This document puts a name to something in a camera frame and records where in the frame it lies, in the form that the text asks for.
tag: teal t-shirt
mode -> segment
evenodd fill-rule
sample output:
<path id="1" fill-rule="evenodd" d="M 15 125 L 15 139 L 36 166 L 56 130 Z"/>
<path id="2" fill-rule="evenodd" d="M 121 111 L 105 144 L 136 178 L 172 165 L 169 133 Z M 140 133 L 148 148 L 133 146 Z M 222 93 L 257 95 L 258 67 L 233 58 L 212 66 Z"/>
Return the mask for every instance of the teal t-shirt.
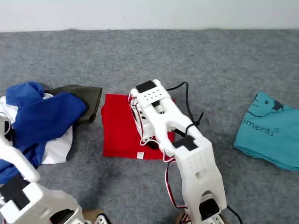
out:
<path id="1" fill-rule="evenodd" d="M 234 147 L 288 170 L 299 170 L 299 110 L 258 92 Z"/>

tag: folded shirt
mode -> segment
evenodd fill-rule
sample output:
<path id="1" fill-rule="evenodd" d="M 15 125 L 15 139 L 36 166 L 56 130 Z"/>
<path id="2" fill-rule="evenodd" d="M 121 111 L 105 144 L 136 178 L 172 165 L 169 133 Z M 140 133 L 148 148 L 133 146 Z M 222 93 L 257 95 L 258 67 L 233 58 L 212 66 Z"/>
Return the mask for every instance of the folded shirt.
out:
<path id="1" fill-rule="evenodd" d="M 139 144 L 141 137 L 128 103 L 128 96 L 106 94 L 101 114 L 104 127 L 104 156 L 145 160 L 163 158 L 159 149 Z M 168 133 L 168 137 L 174 141 L 174 133 Z"/>
<path id="2" fill-rule="evenodd" d="M 299 170 L 299 110 L 258 92 L 244 116 L 234 147 L 280 168 Z"/>

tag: red cloth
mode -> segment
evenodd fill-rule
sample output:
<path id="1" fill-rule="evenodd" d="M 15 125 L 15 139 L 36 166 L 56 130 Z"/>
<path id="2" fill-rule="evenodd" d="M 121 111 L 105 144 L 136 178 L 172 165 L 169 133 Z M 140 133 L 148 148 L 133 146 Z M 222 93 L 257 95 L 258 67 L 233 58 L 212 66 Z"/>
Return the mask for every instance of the red cloth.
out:
<path id="1" fill-rule="evenodd" d="M 119 156 L 136 159 L 138 152 L 144 152 L 143 159 L 159 160 L 163 154 L 159 149 L 141 146 L 140 135 L 128 103 L 128 97 L 106 94 L 105 105 L 101 109 L 104 127 L 104 156 Z M 171 142 L 174 133 L 168 133 Z"/>

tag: dark green cloth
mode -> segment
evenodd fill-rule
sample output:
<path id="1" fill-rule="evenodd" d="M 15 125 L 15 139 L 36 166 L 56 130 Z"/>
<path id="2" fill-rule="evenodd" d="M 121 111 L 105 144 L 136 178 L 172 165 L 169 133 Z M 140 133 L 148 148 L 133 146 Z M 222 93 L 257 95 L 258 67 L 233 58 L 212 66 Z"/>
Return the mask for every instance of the dark green cloth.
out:
<path id="1" fill-rule="evenodd" d="M 61 92 L 68 92 L 83 100 L 87 106 L 85 114 L 77 121 L 77 124 L 92 123 L 97 113 L 103 88 L 81 85 L 65 85 L 53 90 L 47 90 L 46 93 L 57 95 Z"/>

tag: carpet floor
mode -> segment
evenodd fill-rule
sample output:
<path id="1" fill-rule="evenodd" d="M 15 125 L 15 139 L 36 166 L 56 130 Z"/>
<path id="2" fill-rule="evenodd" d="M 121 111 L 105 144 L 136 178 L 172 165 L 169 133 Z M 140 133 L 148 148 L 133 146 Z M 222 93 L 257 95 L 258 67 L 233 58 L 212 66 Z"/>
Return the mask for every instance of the carpet floor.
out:
<path id="1" fill-rule="evenodd" d="M 258 91 L 299 108 L 299 30 L 127 30 L 0 34 L 0 95 L 11 85 L 38 81 L 128 94 L 158 78 L 165 87 L 190 84 L 195 117 L 212 142 L 228 204 L 245 224 L 294 224 L 299 213 L 299 172 L 233 148 L 243 116 Z M 184 88 L 171 92 L 187 114 Z M 67 162 L 38 168 L 41 184 L 72 194 L 83 209 L 103 209 L 113 224 L 172 224 L 175 209 L 164 184 L 166 164 L 102 156 L 100 111 L 75 133 Z M 170 171 L 178 202 L 181 180 Z M 231 224 L 237 219 L 227 210 Z"/>

